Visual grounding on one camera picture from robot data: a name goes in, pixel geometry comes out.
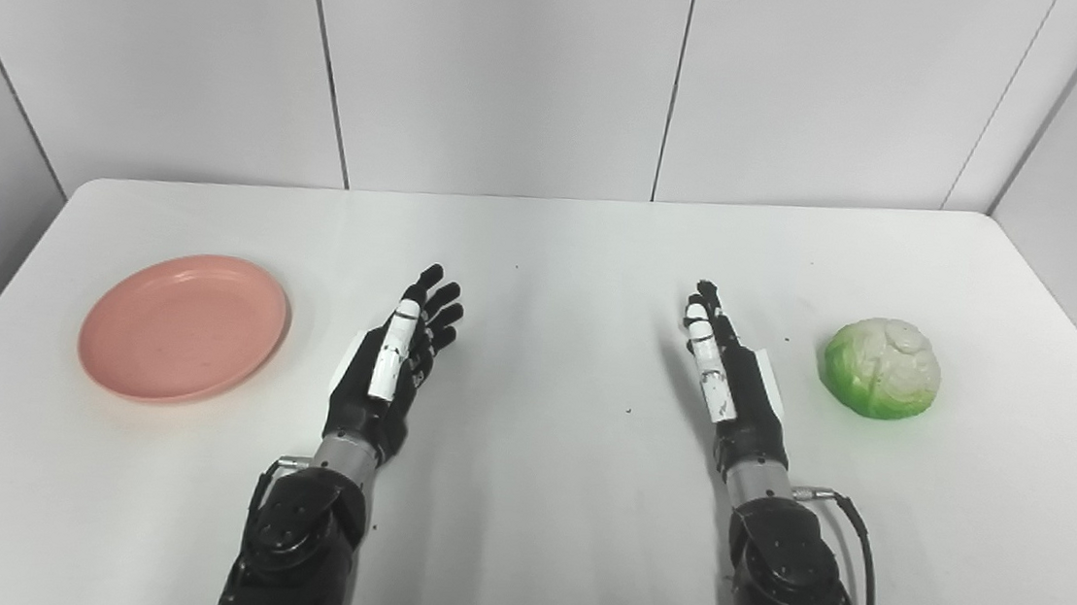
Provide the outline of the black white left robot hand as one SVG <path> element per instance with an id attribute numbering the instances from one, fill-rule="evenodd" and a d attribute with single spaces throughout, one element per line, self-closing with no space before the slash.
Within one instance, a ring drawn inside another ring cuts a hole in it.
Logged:
<path id="1" fill-rule="evenodd" d="M 323 435 L 369 445 L 378 466 L 398 453 L 419 388 L 437 354 L 454 343 L 454 324 L 464 311 L 460 289 L 435 263 L 403 291 L 384 323 L 363 332 L 328 394 Z"/>

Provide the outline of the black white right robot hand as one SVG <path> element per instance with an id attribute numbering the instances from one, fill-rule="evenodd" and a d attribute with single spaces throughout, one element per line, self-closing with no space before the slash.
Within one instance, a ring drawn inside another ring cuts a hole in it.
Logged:
<path id="1" fill-rule="evenodd" d="M 763 374 L 769 361 L 740 342 L 716 284 L 707 280 L 696 283 L 681 323 L 707 414 L 715 428 L 713 459 L 721 478 L 727 478 L 740 463 L 771 464 L 787 470 L 783 424 L 771 394 L 775 386 L 770 386 Z"/>

